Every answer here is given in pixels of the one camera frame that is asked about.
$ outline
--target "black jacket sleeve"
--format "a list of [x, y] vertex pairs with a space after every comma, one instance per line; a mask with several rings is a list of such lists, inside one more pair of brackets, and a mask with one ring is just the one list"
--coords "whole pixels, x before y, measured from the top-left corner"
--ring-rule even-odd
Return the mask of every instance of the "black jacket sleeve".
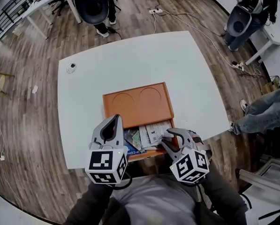
[[271, 22], [276, 22], [276, 12], [277, 12], [277, 2], [278, 0], [271, 0], [270, 6], [269, 6], [269, 20]]
[[202, 183], [205, 194], [210, 198], [217, 213], [228, 223], [245, 225], [247, 206], [241, 196], [224, 180], [213, 163]]
[[108, 186], [91, 183], [88, 191], [77, 200], [64, 225], [98, 225], [108, 206], [113, 189]]

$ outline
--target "sneaker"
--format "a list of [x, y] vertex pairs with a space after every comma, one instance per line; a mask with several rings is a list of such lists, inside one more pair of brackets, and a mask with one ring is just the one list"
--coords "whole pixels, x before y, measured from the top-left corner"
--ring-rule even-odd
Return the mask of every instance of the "sneaker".
[[229, 122], [229, 130], [228, 132], [233, 132], [234, 131], [234, 123], [233, 122]]
[[107, 33], [101, 33], [101, 32], [98, 31], [98, 29], [96, 29], [96, 32], [98, 34], [100, 34], [101, 36], [103, 36], [104, 38], [107, 38], [110, 35], [108, 32]]
[[237, 52], [237, 51], [239, 51], [239, 48], [237, 48], [237, 49], [235, 49], [235, 50], [231, 50], [230, 46], [228, 46], [228, 49], [229, 49], [230, 51], [232, 51], [232, 52]]
[[116, 24], [116, 20], [113, 22], [110, 21], [110, 25], [115, 25], [115, 24]]
[[248, 107], [248, 104], [246, 103], [246, 101], [244, 99], [242, 99], [240, 101], [240, 106], [241, 106], [242, 110], [245, 112], [246, 108]]

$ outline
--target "railing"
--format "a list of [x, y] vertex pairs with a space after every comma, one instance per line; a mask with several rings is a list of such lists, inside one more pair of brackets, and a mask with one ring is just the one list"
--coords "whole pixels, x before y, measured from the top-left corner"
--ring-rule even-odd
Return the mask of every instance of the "railing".
[[0, 14], [0, 35], [18, 21], [34, 0], [11, 0], [4, 6]]

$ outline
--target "wood plank floor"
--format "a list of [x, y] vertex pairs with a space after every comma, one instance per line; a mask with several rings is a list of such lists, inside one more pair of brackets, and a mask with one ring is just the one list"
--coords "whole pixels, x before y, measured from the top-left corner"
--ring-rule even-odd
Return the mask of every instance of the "wood plank floor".
[[[217, 34], [222, 32], [227, 21], [227, 15], [212, 0], [160, 0], [160, 3], [163, 10], [195, 15]], [[122, 11], [117, 13], [115, 28], [123, 39], [153, 33], [154, 18], [148, 10], [157, 5], [156, 0], [119, 0], [117, 5]], [[85, 22], [78, 24], [68, 7], [60, 17], [50, 15], [51, 26], [40, 13], [32, 17], [49, 35], [47, 40], [24, 21], [20, 36], [10, 31], [0, 42], [0, 71], [15, 74], [15, 78], [6, 78], [4, 85], [11, 99], [0, 96], [0, 126], [5, 138], [6, 158], [4, 162], [0, 161], [0, 194], [19, 207], [22, 203], [23, 208], [31, 213], [62, 223], [76, 200], [86, 191], [89, 179], [82, 169], [66, 168], [57, 110], [58, 62], [86, 49], [120, 40], [120, 37], [111, 34], [103, 39], [93, 26]], [[253, 54], [248, 44], [232, 53], [221, 37], [203, 28], [197, 19], [186, 15], [179, 18], [209, 36], [229, 62], [247, 60]], [[156, 33], [181, 30], [190, 31], [202, 51], [229, 119], [242, 117], [240, 99], [252, 102], [260, 97], [261, 85], [266, 81], [239, 76], [224, 63], [211, 41], [201, 33], [169, 15], [157, 16]], [[34, 85], [39, 87], [36, 94], [31, 92]], [[246, 135], [224, 132], [207, 142], [212, 145], [219, 171], [237, 188], [235, 168], [250, 169], [250, 139]]]

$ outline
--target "white table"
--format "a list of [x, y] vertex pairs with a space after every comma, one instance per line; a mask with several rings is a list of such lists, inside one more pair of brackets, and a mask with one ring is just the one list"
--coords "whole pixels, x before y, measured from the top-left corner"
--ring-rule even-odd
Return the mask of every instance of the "white table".
[[[52, 22], [49, 20], [49, 18], [47, 17], [47, 15], [45, 14], [45, 12], [43, 11], [42, 7], [45, 6], [46, 4], [48, 4], [49, 2], [52, 2], [53, 0], [41, 0], [39, 2], [36, 2], [33, 6], [30, 6], [27, 11], [25, 13], [23, 13], [22, 18], [27, 18], [30, 23], [34, 26], [34, 28], [42, 35], [43, 38], [47, 39], [48, 37], [44, 34], [44, 32], [36, 25], [36, 23], [32, 20], [32, 18], [30, 17], [30, 15], [32, 15], [35, 11], [37, 11], [38, 9], [40, 10], [40, 12], [42, 13], [43, 17], [45, 18], [45, 20], [51, 25]], [[80, 20], [80, 17], [75, 9], [75, 6], [72, 2], [72, 0], [67, 0], [76, 20], [78, 23], [81, 23], [82, 21]]]
[[273, 45], [280, 46], [280, 28], [277, 27], [277, 24], [271, 24], [269, 26], [264, 26], [262, 32], [268, 38], [268, 41], [264, 44], [264, 46], [258, 50], [256, 54], [254, 54], [245, 64], [251, 64], [258, 56], [262, 55], [269, 47]]
[[[76, 64], [74, 73], [67, 66]], [[59, 62], [58, 109], [68, 169], [84, 167], [102, 95], [166, 82], [177, 128], [207, 139], [229, 129], [211, 71], [188, 31], [134, 37], [91, 48]]]

